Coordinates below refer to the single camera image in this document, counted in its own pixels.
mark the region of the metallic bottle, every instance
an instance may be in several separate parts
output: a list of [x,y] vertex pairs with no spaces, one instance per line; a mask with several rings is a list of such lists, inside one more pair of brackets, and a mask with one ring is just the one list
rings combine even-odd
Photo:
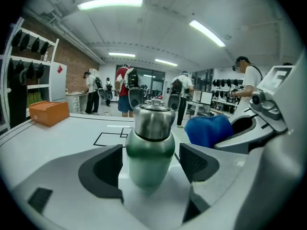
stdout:
[[171,125],[175,112],[160,100],[134,109],[134,129],[127,137],[131,180],[140,188],[156,189],[164,180],[175,152]]

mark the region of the blue object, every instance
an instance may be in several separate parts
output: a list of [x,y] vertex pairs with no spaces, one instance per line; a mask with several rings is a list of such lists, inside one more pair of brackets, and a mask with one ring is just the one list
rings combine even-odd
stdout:
[[127,95],[121,96],[118,100],[118,110],[122,113],[133,111],[129,103],[129,97]]
[[192,144],[207,148],[234,134],[225,115],[194,117],[187,122],[184,130]]

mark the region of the man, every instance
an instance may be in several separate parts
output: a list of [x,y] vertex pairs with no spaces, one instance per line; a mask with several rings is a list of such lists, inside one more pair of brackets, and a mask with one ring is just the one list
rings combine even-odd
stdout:
[[125,74],[128,69],[130,69],[130,66],[127,64],[123,64],[123,66],[119,68],[116,72],[115,90],[116,92],[118,92],[119,95],[118,110],[121,112],[122,117],[128,117],[128,112],[129,117],[133,117],[133,109],[129,103],[129,89],[127,89],[123,84]]
[[98,87],[95,83],[95,77],[92,76],[90,72],[85,72],[83,78],[86,79],[85,84],[87,86],[87,92],[88,92],[85,112],[87,114],[98,115],[99,95],[98,95]]
[[[112,83],[110,81],[110,78],[106,78],[106,85],[105,85],[105,91],[112,91]],[[106,99],[106,105],[110,106],[110,100]]]
[[236,108],[237,113],[243,112],[243,110],[248,108],[252,93],[256,89],[256,86],[262,81],[263,77],[258,68],[252,66],[250,61],[244,56],[240,56],[236,59],[233,69],[240,69],[240,72],[244,73],[244,80],[242,83],[244,90],[231,92],[233,96],[241,97],[239,106]]
[[192,80],[188,77],[188,72],[181,72],[180,76],[173,78],[172,83],[176,80],[180,80],[182,82],[182,89],[180,93],[180,104],[178,108],[178,118],[177,118],[177,127],[183,128],[182,119],[184,116],[184,111],[186,110],[187,99],[186,99],[186,90],[189,90],[190,94],[193,94],[194,88],[192,84]]

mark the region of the monitor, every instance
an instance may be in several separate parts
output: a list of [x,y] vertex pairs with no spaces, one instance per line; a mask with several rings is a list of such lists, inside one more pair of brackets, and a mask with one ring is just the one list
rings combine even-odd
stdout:
[[202,91],[201,92],[201,103],[205,105],[211,105],[212,96],[213,96],[212,92]]
[[201,91],[195,90],[193,93],[193,102],[200,102],[201,101]]

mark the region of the red sticker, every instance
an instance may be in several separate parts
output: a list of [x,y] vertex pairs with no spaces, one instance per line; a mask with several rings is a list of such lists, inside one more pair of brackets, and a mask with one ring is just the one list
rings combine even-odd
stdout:
[[58,73],[61,73],[61,71],[63,71],[63,68],[60,65],[59,68],[58,68]]

